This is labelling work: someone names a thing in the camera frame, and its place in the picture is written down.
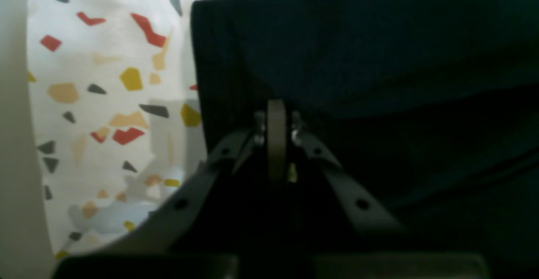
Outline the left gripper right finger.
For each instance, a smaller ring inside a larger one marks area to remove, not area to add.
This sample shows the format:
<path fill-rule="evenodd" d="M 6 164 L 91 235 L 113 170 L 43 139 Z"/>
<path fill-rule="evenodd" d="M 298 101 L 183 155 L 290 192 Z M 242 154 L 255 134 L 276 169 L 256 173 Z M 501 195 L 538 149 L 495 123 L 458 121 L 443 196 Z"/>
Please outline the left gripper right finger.
<path fill-rule="evenodd" d="M 314 135 L 303 133 L 298 112 L 277 101 L 277 169 L 283 173 L 285 154 L 298 149 L 318 162 L 339 208 L 354 231 L 375 246 L 402 245 L 406 230 Z M 313 260 L 316 279 L 487 279 L 488 268 L 479 255 L 462 253 L 375 252 L 323 254 Z"/>

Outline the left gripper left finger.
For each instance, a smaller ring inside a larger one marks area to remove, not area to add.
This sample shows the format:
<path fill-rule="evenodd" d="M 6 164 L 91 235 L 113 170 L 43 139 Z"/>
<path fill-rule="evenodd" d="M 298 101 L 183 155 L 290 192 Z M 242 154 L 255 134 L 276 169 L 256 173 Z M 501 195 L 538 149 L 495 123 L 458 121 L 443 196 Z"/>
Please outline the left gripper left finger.
<path fill-rule="evenodd" d="M 135 231 L 112 245 L 63 260 L 54 279 L 227 279 L 237 277 L 234 255 L 174 254 L 172 248 L 208 216 L 207 202 L 217 184 L 242 196 L 278 191 L 278 101 L 254 113 L 254 127 L 225 136 L 200 168 L 163 206 Z"/>

